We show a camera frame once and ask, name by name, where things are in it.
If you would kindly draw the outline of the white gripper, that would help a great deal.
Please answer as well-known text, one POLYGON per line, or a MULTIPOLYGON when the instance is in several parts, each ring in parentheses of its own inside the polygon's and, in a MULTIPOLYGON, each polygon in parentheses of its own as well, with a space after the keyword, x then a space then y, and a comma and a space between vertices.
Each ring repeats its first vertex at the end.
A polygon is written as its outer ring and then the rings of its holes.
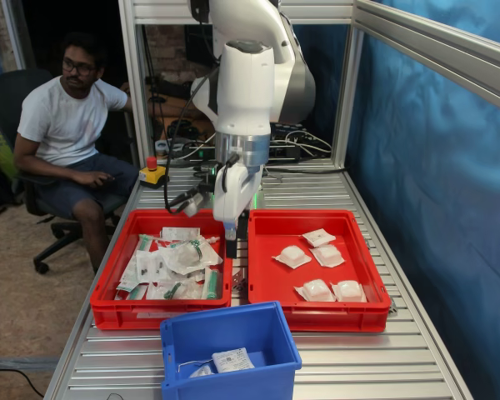
POLYGON ((224 223, 227 258, 236 259, 238 242, 248 240, 249 211, 244 209, 258 191, 262 175, 263 166, 247 167, 240 162, 222 167, 217 174, 212 210, 214 219, 224 223))

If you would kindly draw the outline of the man's right hand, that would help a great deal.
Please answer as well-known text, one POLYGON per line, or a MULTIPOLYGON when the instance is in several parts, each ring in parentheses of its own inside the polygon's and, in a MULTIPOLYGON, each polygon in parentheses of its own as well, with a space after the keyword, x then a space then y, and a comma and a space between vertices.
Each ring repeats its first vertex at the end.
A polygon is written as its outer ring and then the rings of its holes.
POLYGON ((84 172, 82 174, 82 183, 88 185, 92 188, 102 187, 110 182, 112 182, 115 177, 106 172, 84 172))

